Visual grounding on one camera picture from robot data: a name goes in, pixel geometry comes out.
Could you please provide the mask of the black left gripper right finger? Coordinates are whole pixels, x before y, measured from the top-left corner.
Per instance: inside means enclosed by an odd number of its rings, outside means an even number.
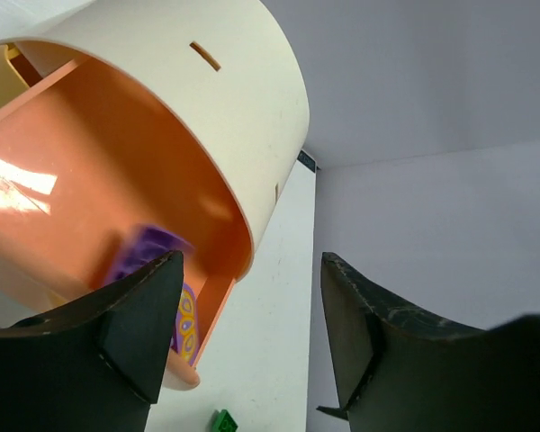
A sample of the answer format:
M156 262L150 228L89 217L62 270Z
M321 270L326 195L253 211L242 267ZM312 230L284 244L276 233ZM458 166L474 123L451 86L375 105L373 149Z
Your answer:
M441 317L322 256L338 404L354 431L540 431L540 314L491 329Z

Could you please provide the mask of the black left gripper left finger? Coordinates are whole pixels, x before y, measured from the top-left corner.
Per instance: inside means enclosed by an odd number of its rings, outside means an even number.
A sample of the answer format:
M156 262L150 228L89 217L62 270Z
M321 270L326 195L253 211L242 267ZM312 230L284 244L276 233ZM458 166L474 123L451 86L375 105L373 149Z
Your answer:
M181 296L170 251L0 328L0 431L141 431L158 401Z

